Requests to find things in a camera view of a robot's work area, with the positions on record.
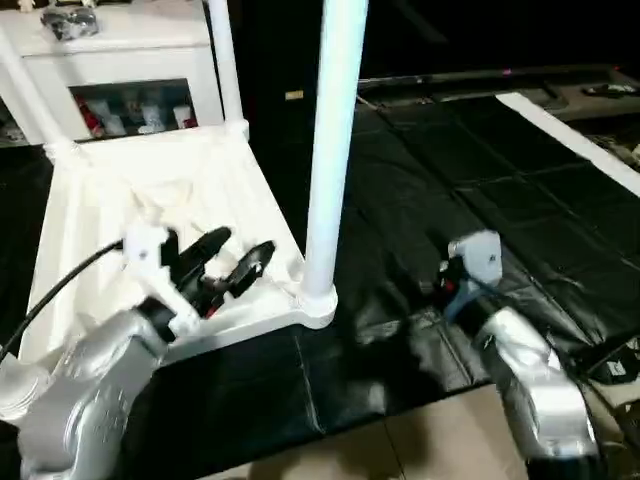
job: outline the black tablecloth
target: black tablecloth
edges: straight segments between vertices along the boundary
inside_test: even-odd
[[[257,132],[252,146],[304,248],[312,135],[297,127]],[[51,172],[37,149],[9,155],[0,341],[26,304]],[[581,358],[624,337],[640,313],[639,212],[635,196],[495,99],[358,107],[334,322],[159,371],[134,406],[119,476],[198,478],[488,382],[428,303],[442,242],[477,229],[501,233],[501,289],[563,352]],[[0,468],[15,475],[14,434],[2,434]]]

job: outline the white shelf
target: white shelf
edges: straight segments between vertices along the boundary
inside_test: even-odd
[[[40,23],[42,9],[0,12],[0,24],[23,57],[210,45],[199,0],[135,0],[96,9],[100,32],[58,42]]]

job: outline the black cable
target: black cable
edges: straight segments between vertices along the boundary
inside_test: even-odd
[[[9,350],[11,347],[20,340],[22,334],[27,329],[27,327],[33,322],[33,320],[38,316],[38,314],[42,311],[44,307],[46,307],[53,297],[55,297],[60,290],[62,290],[67,284],[78,276],[83,270],[89,267],[92,263],[94,263],[99,258],[103,257],[107,253],[113,250],[121,250],[122,249],[122,240],[118,240],[117,242],[110,243],[106,247],[98,250],[96,253],[91,255],[89,258],[84,260],[81,264],[79,264],[76,268],[71,270],[67,275],[64,276],[62,280],[56,283],[51,290],[47,292],[47,294],[42,297],[42,299],[27,313],[22,323],[18,326],[18,328],[13,332],[11,338],[7,343],[2,346],[2,350],[0,350],[0,364],[9,354]]]
[[[625,336],[622,340],[616,342],[614,346],[608,347],[604,351],[604,353],[602,353],[602,356],[598,360],[594,361],[591,365],[585,368],[585,373],[587,375],[590,375],[591,373],[593,373],[597,368],[601,367],[612,356],[614,356],[620,350],[624,349],[627,346],[627,343],[633,340],[634,338],[636,338],[637,336],[638,336],[638,333],[634,332],[632,335]]]

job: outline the small black object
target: small black object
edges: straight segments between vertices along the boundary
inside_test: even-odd
[[[607,83],[597,87],[582,89],[582,93],[589,97],[622,98],[640,96],[640,91],[632,85]]]
[[[47,8],[40,22],[60,41],[73,40],[98,33],[98,21],[91,8],[79,7],[71,11]]]
[[[600,456],[576,458],[539,458],[526,462],[531,479],[606,480],[607,468]]]
[[[176,259],[173,259],[173,252],[177,249],[177,235],[174,237],[170,231],[169,239],[162,246],[162,263],[165,264],[165,259],[169,261],[167,264],[171,268],[171,281],[200,316],[206,314],[212,298],[218,293],[207,288],[208,285],[203,283],[204,267],[220,252],[229,237],[231,237],[231,230],[227,227],[207,232]],[[153,297],[147,297],[137,308],[151,322],[165,342],[170,343],[176,339],[169,329],[169,322],[175,316],[175,312]]]
[[[620,385],[633,382],[640,375],[640,363],[635,352],[624,346],[612,353],[589,376],[604,385]]]
[[[275,250],[273,242],[264,242],[253,247],[240,259],[238,266],[224,280],[231,295],[238,298],[262,276]]]

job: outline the tile floor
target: tile floor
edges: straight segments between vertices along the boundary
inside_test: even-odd
[[[525,480],[493,386],[202,480]]]

